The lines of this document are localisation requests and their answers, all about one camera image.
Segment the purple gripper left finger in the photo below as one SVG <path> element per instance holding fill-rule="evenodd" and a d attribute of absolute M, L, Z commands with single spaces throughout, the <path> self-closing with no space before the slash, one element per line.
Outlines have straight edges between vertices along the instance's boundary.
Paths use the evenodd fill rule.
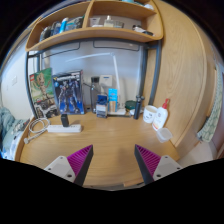
<path fill-rule="evenodd" d="M 45 171 L 82 186 L 93 157 L 93 146 L 86 146 L 68 157 L 59 156 Z"/>

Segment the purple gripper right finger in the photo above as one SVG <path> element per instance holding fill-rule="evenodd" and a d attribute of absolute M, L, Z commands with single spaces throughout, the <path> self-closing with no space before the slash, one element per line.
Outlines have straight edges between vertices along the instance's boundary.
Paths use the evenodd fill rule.
<path fill-rule="evenodd" d="M 150 184 L 182 169 L 170 156 L 159 156 L 140 145 L 135 145 L 134 155 L 145 184 Z"/>

